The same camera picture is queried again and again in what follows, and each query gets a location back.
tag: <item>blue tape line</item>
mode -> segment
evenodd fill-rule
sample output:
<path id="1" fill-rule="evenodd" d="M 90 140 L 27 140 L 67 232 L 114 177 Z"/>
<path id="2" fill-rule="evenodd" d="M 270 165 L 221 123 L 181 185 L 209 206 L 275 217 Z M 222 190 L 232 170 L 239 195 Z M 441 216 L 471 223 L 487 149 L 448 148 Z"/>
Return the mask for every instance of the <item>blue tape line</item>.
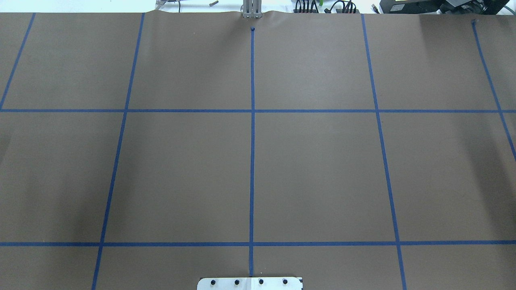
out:
<path id="1" fill-rule="evenodd" d="M 367 29 L 365 27 L 364 14 L 361 14 L 361 17 L 362 17 L 362 29 L 364 32 L 365 51 L 366 51 L 366 55 L 367 55 L 367 65 L 369 67 L 369 78 L 370 78 L 370 82 L 371 82 L 371 89 L 373 91 L 373 100 L 375 103 L 375 110 L 376 110 L 376 123 L 378 125 L 378 135 L 380 137 L 380 146 L 382 149 L 383 167 L 385 170 L 385 180 L 387 182 L 387 191 L 389 192 L 389 203 L 391 204 L 392 224 L 394 227 L 394 236 L 396 238 L 396 243 L 397 243 L 396 250 L 398 252 L 398 263 L 399 263 L 399 272 L 401 275 L 401 285 L 403 287 L 403 290 L 407 290 L 407 283 L 405 280 L 405 267 L 403 265 L 403 256 L 401 254 L 401 246 L 399 245 L 398 221 L 396 218 L 396 209 L 394 207 L 394 198 L 392 195 L 391 177 L 389 174 L 389 164 L 387 163 L 387 155 L 385 153 L 385 142 L 383 140 L 382 123 L 380 120 L 380 111 L 378 109 L 378 99 L 376 97 L 375 79 L 373 77 L 373 66 L 371 64 L 371 55 L 369 53 L 369 43 L 367 41 Z"/>
<path id="2" fill-rule="evenodd" d="M 111 184 L 109 186 L 109 194 L 107 196 L 106 211 L 104 213 L 104 222 L 102 224 L 102 232 L 101 232 L 101 238 L 100 238 L 99 251 L 97 253 L 97 260 L 95 263 L 95 272 L 93 273 L 93 282 L 91 283 L 92 290 L 95 290 L 97 278 L 99 276 L 100 262 L 101 262 L 101 258 L 102 258 L 102 249 L 104 246 L 103 245 L 104 239 L 106 237 L 107 221 L 108 221 L 108 217 L 109 217 L 109 210 L 111 208 L 113 189 L 115 187 L 115 178 L 117 176 L 117 170 L 118 170 L 118 160 L 120 158 L 120 150 L 122 148 L 122 140 L 123 140 L 124 130 L 125 130 L 125 121 L 127 119 L 127 109 L 129 108 L 129 101 L 131 99 L 131 90 L 132 90 L 132 86 L 133 86 L 134 72 L 136 70 L 136 61 L 138 60 L 138 50 L 140 47 L 141 32 L 143 30 L 144 19 L 145 19 L 145 13 L 142 13 L 141 19 L 140 19 L 140 29 L 138 31 L 138 39 L 136 40 L 136 48 L 135 48 L 135 52 L 134 52 L 133 67 L 131 68 L 131 77 L 129 79 L 129 86 L 127 88 L 127 97 L 125 99 L 125 112 L 122 117 L 122 124 L 120 126 L 120 135 L 118 137 L 117 152 L 115 154 L 115 163 L 113 165 L 113 173 L 111 175 Z"/>
<path id="3" fill-rule="evenodd" d="M 0 242 L 0 247 L 98 247 L 100 243 L 82 243 L 82 242 L 38 242 L 38 241 L 22 241 L 22 242 Z"/>
<path id="4" fill-rule="evenodd" d="M 252 109 L 0 109 L 0 112 L 129 112 L 129 113 L 252 113 Z M 375 109 L 255 109 L 254 113 L 376 113 Z M 499 110 L 379 109 L 380 113 L 478 113 L 498 114 Z M 502 110 L 514 114 L 516 110 Z"/>
<path id="5" fill-rule="evenodd" d="M 249 109 L 129 109 L 128 112 L 175 112 L 175 113 L 251 113 Z"/>
<path id="6" fill-rule="evenodd" d="M 498 110 L 379 109 L 380 113 L 498 113 Z"/>
<path id="7" fill-rule="evenodd" d="M 436 246 L 436 245 L 516 245 L 516 240 L 424 240 L 401 241 L 402 246 Z"/>
<path id="8" fill-rule="evenodd" d="M 1 109 L 0 112 L 29 112 L 29 113 L 122 113 L 124 109 Z"/>
<path id="9" fill-rule="evenodd" d="M 11 86 L 12 78 L 14 77 L 14 72 L 18 67 L 18 62 L 20 61 L 20 57 L 22 56 L 23 48 L 25 47 L 25 43 L 27 42 L 27 38 L 29 37 L 29 32 L 34 23 L 34 18 L 36 14 L 33 13 L 30 18 L 29 26 L 27 27 L 27 31 L 25 32 L 25 36 L 23 37 L 22 45 L 20 45 L 20 50 L 18 50 L 18 55 L 16 56 L 16 60 L 14 61 L 14 65 L 12 66 L 11 74 L 9 75 L 9 79 L 7 80 L 7 84 L 5 86 L 4 94 L 2 95 L 2 99 L 0 100 L 0 109 L 4 106 L 5 98 L 7 97 L 7 92 L 9 92 L 9 87 Z"/>
<path id="10" fill-rule="evenodd" d="M 215 242 L 105 242 L 103 247 L 249 247 L 247 241 Z M 349 247 L 349 246 L 453 246 L 516 245 L 516 240 L 424 240 L 424 241 L 255 241 L 254 247 Z M 98 247 L 89 242 L 0 242 L 0 247 Z"/>
<path id="11" fill-rule="evenodd" d="M 246 241 L 221 241 L 200 243 L 104 243 L 104 247 L 247 247 Z"/>
<path id="12" fill-rule="evenodd" d="M 372 109 L 257 109 L 256 113 L 374 113 Z"/>
<path id="13" fill-rule="evenodd" d="M 396 246 L 395 241 L 256 241 L 256 247 Z"/>
<path id="14" fill-rule="evenodd" d="M 509 128 L 507 127 L 507 123 L 505 122 L 504 113 L 502 112 L 502 107 L 500 106 L 500 101 L 498 100 L 498 96 L 496 95 L 496 91 L 494 89 L 493 80 L 491 79 L 491 75 L 489 74 L 489 70 L 487 68 L 486 60 L 484 59 L 482 48 L 480 47 L 480 40 L 478 39 L 478 33 L 477 33 L 477 27 L 476 27 L 476 20 L 473 20 L 471 22 L 471 27 L 473 28 L 473 34 L 475 35 L 475 41 L 477 43 L 478 48 L 478 54 L 480 55 L 480 60 L 482 61 L 482 65 L 484 67 L 484 70 L 486 72 L 487 80 L 489 81 L 489 86 L 491 87 L 491 92 L 493 93 L 494 101 L 496 103 L 496 107 L 498 108 L 498 113 L 500 115 L 500 119 L 502 120 L 502 124 L 504 126 L 505 135 L 507 136 L 507 140 L 509 141 L 509 146 L 511 147 L 512 156 L 514 157 L 514 160 L 516 161 L 516 150 L 514 149 L 514 144 L 512 143 L 512 138 L 509 133 Z"/>
<path id="15" fill-rule="evenodd" d="M 254 26 L 251 26 L 251 168 L 249 176 L 249 276 L 254 273 Z"/>

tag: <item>black cable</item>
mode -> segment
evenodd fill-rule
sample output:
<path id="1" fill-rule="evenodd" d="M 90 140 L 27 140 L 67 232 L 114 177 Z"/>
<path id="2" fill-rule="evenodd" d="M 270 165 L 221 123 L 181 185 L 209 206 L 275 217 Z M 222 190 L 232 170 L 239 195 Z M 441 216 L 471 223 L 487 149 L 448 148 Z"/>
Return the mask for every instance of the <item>black cable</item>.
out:
<path id="1" fill-rule="evenodd" d="M 373 11 L 374 11 L 376 14 L 380 14 L 380 11 L 378 11 L 378 8 L 376 8 L 376 5 L 372 4 L 372 5 L 371 5 L 371 8 L 373 9 Z"/>
<path id="2" fill-rule="evenodd" d="M 346 5 L 345 10 L 342 11 L 342 13 L 356 13 L 356 12 L 357 12 L 357 6 L 351 0 L 349 0 L 348 4 Z"/>
<path id="3" fill-rule="evenodd" d="M 513 15 L 516 15 L 516 12 L 512 10 L 509 6 L 504 6 L 505 9 L 509 10 Z"/>
<path id="4" fill-rule="evenodd" d="M 339 2 L 342 2 L 342 9 L 344 9 L 344 6 L 346 6 L 346 3 L 344 1 L 342 1 L 342 0 L 337 0 L 337 1 L 335 1 L 335 3 L 333 3 L 333 5 L 331 6 L 331 8 L 329 10 L 326 10 L 327 9 L 326 8 L 325 12 L 326 13 L 331 13 L 331 10 L 333 9 L 333 7 L 335 7 L 335 4 L 337 4 Z"/>
<path id="5" fill-rule="evenodd" d="M 179 1 L 179 0 L 168 0 L 167 2 L 177 2 L 179 4 L 178 13 L 181 12 L 181 1 Z"/>
<path id="6" fill-rule="evenodd" d="M 314 12 L 314 7 L 315 7 L 315 11 L 317 11 L 317 13 L 319 13 L 319 9 L 317 8 L 317 2 L 315 0 L 312 0 L 312 5 L 310 7 L 310 13 Z"/>

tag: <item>black box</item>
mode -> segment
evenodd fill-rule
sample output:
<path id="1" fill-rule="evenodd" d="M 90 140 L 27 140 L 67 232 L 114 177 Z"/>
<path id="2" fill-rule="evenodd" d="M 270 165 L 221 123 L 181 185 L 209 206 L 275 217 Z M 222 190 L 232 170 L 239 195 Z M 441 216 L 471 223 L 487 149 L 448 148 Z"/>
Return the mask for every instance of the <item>black box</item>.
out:
<path id="1" fill-rule="evenodd" d="M 445 0 L 380 0 L 382 12 L 399 14 L 421 14 L 436 12 Z"/>

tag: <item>table surface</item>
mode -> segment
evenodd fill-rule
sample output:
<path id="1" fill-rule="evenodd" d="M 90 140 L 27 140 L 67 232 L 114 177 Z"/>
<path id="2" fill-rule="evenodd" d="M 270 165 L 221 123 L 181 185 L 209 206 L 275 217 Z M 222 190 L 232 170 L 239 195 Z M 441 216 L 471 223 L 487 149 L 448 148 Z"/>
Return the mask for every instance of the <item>table surface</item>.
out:
<path id="1" fill-rule="evenodd" d="M 0 27 L 2 289 L 514 289 L 516 18 Z"/>

